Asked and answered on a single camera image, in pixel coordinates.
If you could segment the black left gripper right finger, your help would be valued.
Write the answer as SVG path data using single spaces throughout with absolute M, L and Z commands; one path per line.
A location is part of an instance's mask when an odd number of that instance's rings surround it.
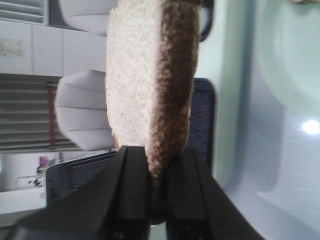
M 261 240 L 195 148 L 185 148 L 167 175 L 169 240 Z

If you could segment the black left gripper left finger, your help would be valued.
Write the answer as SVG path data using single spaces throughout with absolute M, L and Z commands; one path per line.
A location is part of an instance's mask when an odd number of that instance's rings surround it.
M 145 150 L 123 146 L 86 185 L 19 220 L 9 240 L 147 240 L 151 181 Z

